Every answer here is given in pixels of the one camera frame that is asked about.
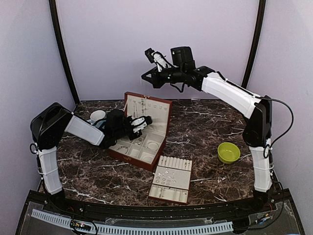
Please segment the brown leather jewelry box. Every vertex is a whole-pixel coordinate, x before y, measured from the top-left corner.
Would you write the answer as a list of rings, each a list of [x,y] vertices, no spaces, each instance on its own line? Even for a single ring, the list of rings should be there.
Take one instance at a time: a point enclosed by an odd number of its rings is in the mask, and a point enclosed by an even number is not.
[[[135,140],[131,141],[128,137],[119,139],[116,145],[107,150],[107,153],[126,163],[153,171],[165,147],[172,101],[126,92],[124,111],[127,116],[133,118],[151,116],[153,123],[145,127],[142,135]],[[154,151],[146,147],[147,143],[151,141],[159,144],[158,150]]]

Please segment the beige jewelry tray insert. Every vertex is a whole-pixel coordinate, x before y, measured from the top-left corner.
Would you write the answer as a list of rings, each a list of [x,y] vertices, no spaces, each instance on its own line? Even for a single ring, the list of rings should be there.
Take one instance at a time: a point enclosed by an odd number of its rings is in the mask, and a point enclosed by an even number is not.
[[[160,156],[149,198],[186,205],[193,161]]]

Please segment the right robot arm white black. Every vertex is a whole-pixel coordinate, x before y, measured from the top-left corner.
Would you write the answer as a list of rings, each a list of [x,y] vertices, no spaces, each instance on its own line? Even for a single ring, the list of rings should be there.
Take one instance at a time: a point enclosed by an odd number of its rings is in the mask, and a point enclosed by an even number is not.
[[[225,78],[219,71],[207,66],[196,67],[190,47],[171,49],[172,62],[151,48],[145,56],[155,67],[141,78],[160,89],[168,83],[182,93],[184,87],[192,87],[200,92],[211,94],[238,110],[246,119],[243,139],[249,146],[254,168],[254,189],[266,193],[273,184],[273,160],[271,140],[272,104],[275,99],[260,96]]]

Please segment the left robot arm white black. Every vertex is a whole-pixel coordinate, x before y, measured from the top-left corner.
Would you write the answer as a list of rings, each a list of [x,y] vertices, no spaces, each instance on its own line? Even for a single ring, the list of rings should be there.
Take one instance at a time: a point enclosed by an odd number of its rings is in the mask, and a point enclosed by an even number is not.
[[[150,116],[127,116],[123,110],[113,109],[104,118],[91,123],[68,110],[60,103],[53,103],[30,123],[33,142],[30,152],[37,156],[43,187],[49,195],[50,206],[58,213],[66,213],[69,203],[58,195],[63,190],[59,177],[57,149],[65,135],[81,139],[93,146],[108,149],[119,139],[134,140],[152,123]]]

